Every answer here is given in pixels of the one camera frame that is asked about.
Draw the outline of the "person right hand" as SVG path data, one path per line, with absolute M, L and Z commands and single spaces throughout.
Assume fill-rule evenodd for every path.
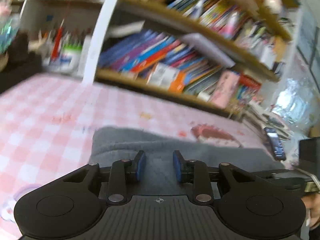
M 310 228 L 319 226 L 320 214 L 320 195 L 319 193 L 304 196 L 302 201 L 307 209 L 310 210 Z

